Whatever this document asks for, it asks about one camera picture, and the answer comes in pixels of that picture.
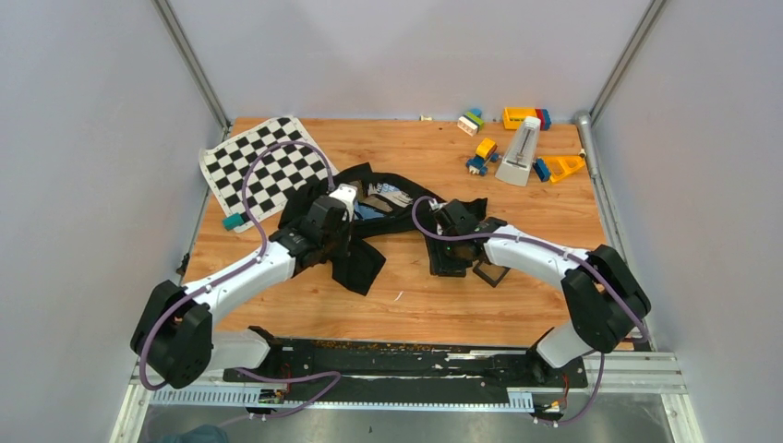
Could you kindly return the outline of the black printed t-shirt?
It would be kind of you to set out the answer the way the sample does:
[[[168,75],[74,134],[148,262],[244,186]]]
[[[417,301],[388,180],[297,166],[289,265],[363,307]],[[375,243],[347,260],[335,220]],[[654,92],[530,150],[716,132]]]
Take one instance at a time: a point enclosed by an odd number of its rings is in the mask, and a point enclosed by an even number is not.
[[[402,175],[375,172],[368,162],[350,167],[333,179],[336,185],[356,186],[358,198],[349,256],[331,260],[331,276],[348,291],[367,295],[386,257],[365,239],[393,233],[420,233],[411,215],[414,201],[423,196],[438,202],[446,200]],[[316,198],[327,194],[327,185],[326,178],[307,179],[289,197],[278,228],[304,217]],[[416,217],[425,229],[432,233],[437,231],[436,221],[424,203],[418,207]]]

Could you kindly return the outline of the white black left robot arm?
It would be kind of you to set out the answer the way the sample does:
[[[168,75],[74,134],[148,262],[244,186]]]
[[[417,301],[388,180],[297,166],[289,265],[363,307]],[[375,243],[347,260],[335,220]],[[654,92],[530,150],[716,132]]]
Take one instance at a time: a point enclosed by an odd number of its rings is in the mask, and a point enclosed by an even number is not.
[[[225,332],[215,326],[272,286],[346,255],[355,203],[355,188],[340,186],[236,263],[185,286],[172,281],[156,285],[130,343],[139,356],[144,387],[156,388],[150,370],[174,389],[213,370],[243,368],[261,381],[277,378],[283,357],[269,339],[253,329]]]

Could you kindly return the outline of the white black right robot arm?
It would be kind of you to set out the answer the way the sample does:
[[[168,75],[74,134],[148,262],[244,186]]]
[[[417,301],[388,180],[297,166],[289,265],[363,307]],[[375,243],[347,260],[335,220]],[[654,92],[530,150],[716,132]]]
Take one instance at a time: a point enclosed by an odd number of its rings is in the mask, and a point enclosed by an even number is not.
[[[531,348],[529,377],[550,385],[572,360],[610,353],[632,330],[645,334],[651,303],[620,253],[609,245],[569,248],[524,233],[493,217],[483,221],[460,201],[430,206],[447,254],[474,264],[492,285],[518,270],[561,290],[568,320]]]

